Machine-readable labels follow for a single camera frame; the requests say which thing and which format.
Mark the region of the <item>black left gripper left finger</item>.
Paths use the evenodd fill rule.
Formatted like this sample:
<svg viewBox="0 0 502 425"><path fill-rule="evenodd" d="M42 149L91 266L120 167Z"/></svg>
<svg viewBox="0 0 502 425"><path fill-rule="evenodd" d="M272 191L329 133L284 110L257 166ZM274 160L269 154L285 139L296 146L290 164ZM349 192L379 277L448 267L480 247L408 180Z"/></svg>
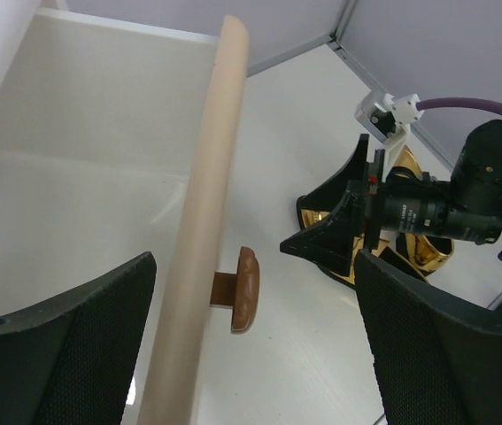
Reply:
<svg viewBox="0 0 502 425"><path fill-rule="evenodd" d="M119 424L156 274L145 252L0 316L0 424Z"/></svg>

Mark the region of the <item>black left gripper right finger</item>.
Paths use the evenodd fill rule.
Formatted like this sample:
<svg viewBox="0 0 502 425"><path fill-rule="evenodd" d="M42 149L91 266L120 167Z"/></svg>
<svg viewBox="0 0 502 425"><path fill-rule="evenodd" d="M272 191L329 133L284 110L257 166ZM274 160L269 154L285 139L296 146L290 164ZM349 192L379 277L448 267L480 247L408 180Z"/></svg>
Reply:
<svg viewBox="0 0 502 425"><path fill-rule="evenodd" d="M494 310L361 251L356 291L389 424L502 424L502 303Z"/></svg>

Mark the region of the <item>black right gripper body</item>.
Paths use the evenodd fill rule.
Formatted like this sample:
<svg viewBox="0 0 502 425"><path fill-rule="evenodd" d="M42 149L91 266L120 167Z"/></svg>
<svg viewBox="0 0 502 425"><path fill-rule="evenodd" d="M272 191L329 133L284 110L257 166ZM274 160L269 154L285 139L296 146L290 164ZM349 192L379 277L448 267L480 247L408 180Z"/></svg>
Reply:
<svg viewBox="0 0 502 425"><path fill-rule="evenodd" d="M366 246L383 230L495 243L502 239L502 120L488 121L468 135L447 181L416 177L398 166L386 178L369 182Z"/></svg>

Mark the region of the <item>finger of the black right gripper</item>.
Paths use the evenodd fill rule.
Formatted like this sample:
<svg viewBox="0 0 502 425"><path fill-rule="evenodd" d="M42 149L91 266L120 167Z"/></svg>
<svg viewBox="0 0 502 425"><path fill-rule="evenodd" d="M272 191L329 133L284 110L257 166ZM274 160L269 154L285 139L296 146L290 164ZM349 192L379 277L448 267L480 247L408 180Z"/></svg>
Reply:
<svg viewBox="0 0 502 425"><path fill-rule="evenodd" d="M321 221L280 243L280 251L335 273L349 273L357 235L357 196L346 190Z"/></svg>
<svg viewBox="0 0 502 425"><path fill-rule="evenodd" d="M355 151L347 162L319 187L297 199L297 211L331 212L340 202L349 181L359 181L364 173L369 134L361 134Z"/></svg>

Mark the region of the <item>beige drawer front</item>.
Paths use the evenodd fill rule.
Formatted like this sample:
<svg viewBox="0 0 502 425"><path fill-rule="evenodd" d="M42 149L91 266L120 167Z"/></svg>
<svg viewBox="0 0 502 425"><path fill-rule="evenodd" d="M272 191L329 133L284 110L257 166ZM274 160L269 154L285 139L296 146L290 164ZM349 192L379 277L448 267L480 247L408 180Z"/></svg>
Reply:
<svg viewBox="0 0 502 425"><path fill-rule="evenodd" d="M191 420L249 47L0 2L0 316L151 253L119 424Z"/></svg>

